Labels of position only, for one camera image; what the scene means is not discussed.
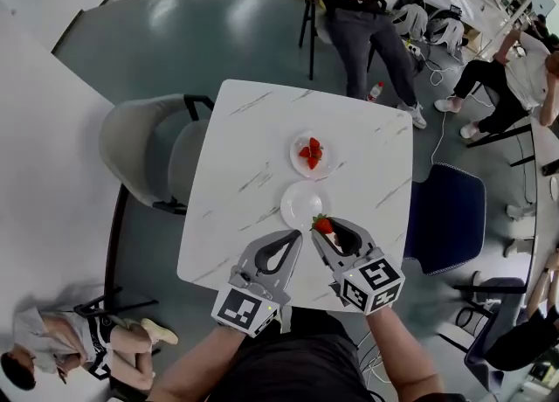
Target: person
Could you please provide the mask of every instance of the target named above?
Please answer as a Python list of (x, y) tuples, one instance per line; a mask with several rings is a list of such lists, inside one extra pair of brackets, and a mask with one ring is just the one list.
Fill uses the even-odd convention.
[(35, 387), (35, 368), (58, 373), (66, 382), (72, 370), (97, 363), (107, 352), (111, 375), (146, 391), (153, 383), (152, 345), (160, 340), (178, 342), (175, 334), (148, 318), (140, 324), (131, 322), (126, 329), (106, 316), (86, 319), (74, 312), (37, 308), (15, 315), (13, 336), (15, 344), (0, 356), (0, 364), (12, 384), (26, 391)]
[(549, 30), (546, 25), (547, 19), (543, 14), (539, 14), (536, 18), (533, 18), (532, 22), (526, 28), (525, 32), (540, 41), (544, 41), (549, 37)]
[[(388, 306), (366, 317), (400, 402), (462, 401), (443, 394), (440, 376), (420, 344)], [(155, 382), (148, 400), (186, 402), (371, 401), (356, 347), (342, 324), (322, 310), (293, 308), (291, 332), (277, 320), (254, 339), (217, 326)]]
[[(520, 42), (526, 56), (507, 60), (508, 50)], [(476, 82), (492, 88), (499, 96), (499, 105), (492, 114), (481, 121), (474, 121), (460, 130), (469, 139), (480, 133), (504, 132), (535, 108), (542, 106), (539, 121), (547, 127), (555, 119), (556, 83), (559, 77), (559, 52), (550, 54), (548, 48), (526, 32), (510, 31), (505, 37), (493, 62), (473, 60), (467, 64), (462, 77), (454, 88), (454, 97), (436, 100), (440, 112), (458, 113), (464, 99)]]
[[(480, 272), (473, 275), (473, 285), (479, 285)], [(539, 310), (546, 286), (549, 285), (547, 316)], [(559, 284), (559, 246), (551, 254), (530, 296), (525, 310), (521, 310), (522, 294), (475, 294), (476, 302), (498, 300), (491, 311), (495, 318), (487, 332), (482, 350), (485, 359), (502, 371), (515, 371), (533, 363), (541, 354), (559, 341), (559, 313), (556, 309)], [(492, 287), (524, 285), (520, 278), (492, 278), (481, 284)]]
[(397, 95), (398, 108), (408, 112), (417, 128), (427, 122), (421, 115), (413, 89), (411, 57), (379, 0), (322, 0), (327, 9), (326, 28), (348, 75), (346, 94), (356, 99), (367, 95), (369, 41), (383, 59)]

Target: forearm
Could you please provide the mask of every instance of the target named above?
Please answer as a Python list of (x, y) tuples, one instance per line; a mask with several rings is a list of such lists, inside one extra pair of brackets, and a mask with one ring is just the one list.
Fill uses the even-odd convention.
[(548, 127), (553, 124), (553, 120), (555, 119), (553, 117), (555, 98), (555, 89), (550, 89), (543, 102), (542, 111), (540, 112), (540, 124), (543, 127)]
[(516, 43), (520, 39), (520, 31), (517, 31), (516, 29), (511, 30), (503, 40), (503, 43), (501, 43), (499, 51), (497, 51), (497, 55), (506, 57), (510, 48), (512, 48), (514, 43)]
[(531, 318), (532, 315), (535, 313), (535, 311), (538, 310), (538, 306), (542, 301), (543, 291), (545, 290), (545, 287), (548, 284), (548, 280), (549, 280), (549, 273), (544, 272), (540, 275), (540, 278), (535, 284), (534, 291), (530, 295), (530, 299), (528, 300), (528, 305), (526, 306), (528, 318)]
[(559, 276), (557, 275), (557, 272), (554, 272), (553, 276), (550, 279), (551, 279), (551, 284), (549, 285), (549, 292), (548, 292), (548, 312), (557, 303), (557, 289), (559, 288)]
[(228, 371), (245, 334), (215, 328), (156, 382), (148, 400), (154, 402), (203, 400)]
[(434, 363), (391, 308), (367, 316), (367, 323), (400, 401), (443, 391)]

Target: black chair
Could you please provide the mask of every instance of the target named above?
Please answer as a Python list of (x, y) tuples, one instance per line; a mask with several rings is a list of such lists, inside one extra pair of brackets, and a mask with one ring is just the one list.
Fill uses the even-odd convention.
[[(378, 2), (381, 4), (381, 9), (383, 11), (386, 11), (386, 1), (378, 0)], [(305, 31), (307, 29), (307, 21), (309, 20), (311, 22), (310, 25), (311, 46), (310, 46), (308, 78), (310, 80), (313, 80), (314, 79), (314, 38), (318, 35), (318, 33), (316, 32), (316, 1), (315, 0), (305, 0), (305, 13), (303, 15), (303, 24), (300, 28), (299, 48), (303, 47), (303, 41), (305, 39)], [(370, 64), (373, 61), (375, 50), (376, 50), (375, 42), (374, 39), (371, 37), (367, 71), (370, 69)]]
[[(140, 302), (137, 304), (129, 304), (127, 306), (116, 308), (114, 306), (114, 296), (120, 293), (121, 291), (122, 291), (122, 287), (117, 287), (111, 292), (108, 292), (103, 296), (100, 296), (99, 298), (95, 298), (94, 300), (91, 300), (89, 302), (85, 302), (83, 304), (78, 304), (77, 306), (74, 306), (73, 311), (79, 316), (82, 316), (83, 318), (87, 319), (89, 323), (89, 328), (91, 330), (96, 330), (97, 325), (93, 320), (94, 318), (100, 318), (101, 319), (100, 322), (103, 322), (102, 318), (107, 317), (108, 315), (117, 315), (121, 312), (130, 310), (132, 308), (142, 308), (145, 306), (152, 306), (154, 304), (159, 304), (158, 300), (152, 299), (149, 301)], [(106, 303), (107, 308), (100, 308), (100, 304), (102, 302)], [(105, 380), (106, 378), (109, 378), (111, 375), (110, 368), (105, 364), (105, 356), (107, 354), (107, 351), (100, 344), (94, 346), (98, 354), (97, 357), (95, 358), (95, 362), (93, 362), (87, 368), (87, 371), (95, 378), (99, 380)]]

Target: white table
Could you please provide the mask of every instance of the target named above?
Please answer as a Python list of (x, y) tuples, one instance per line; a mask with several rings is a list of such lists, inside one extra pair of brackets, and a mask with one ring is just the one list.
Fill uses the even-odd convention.
[(559, 204), (551, 197), (549, 180), (542, 175), (542, 166), (559, 159), (559, 139), (549, 128), (530, 118), (534, 140), (536, 210), (533, 264), (528, 281), (527, 297), (535, 287), (548, 257), (559, 242)]
[[(340, 165), (321, 185), (333, 214), (363, 226), (401, 263), (411, 199), (411, 118), (393, 108), (300, 88), (227, 80), (221, 86), (184, 222), (178, 276), (221, 288), (246, 246), (288, 229), (280, 200), (305, 179), (289, 160), (295, 136), (312, 129), (336, 146)], [(287, 287), (290, 304), (344, 308), (310, 232)]]

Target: strawberry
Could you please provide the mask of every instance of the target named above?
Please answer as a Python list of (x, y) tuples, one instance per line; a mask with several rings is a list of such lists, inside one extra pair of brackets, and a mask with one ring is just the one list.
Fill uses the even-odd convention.
[(331, 234), (334, 232), (332, 224), (324, 214), (319, 214), (318, 217), (313, 217), (313, 228), (322, 234)]
[(322, 149), (311, 149), (311, 157), (320, 160), (322, 158)]
[(308, 145), (310, 146), (311, 149), (318, 149), (321, 146), (318, 140), (313, 137), (311, 137), (311, 139), (308, 140)]
[(309, 149), (308, 147), (304, 147), (299, 152), (299, 156), (302, 156), (303, 158), (309, 158), (311, 156), (311, 149)]
[(313, 170), (318, 164), (318, 159), (311, 156), (310, 158), (307, 158), (307, 164), (308, 167), (311, 168), (311, 170)]

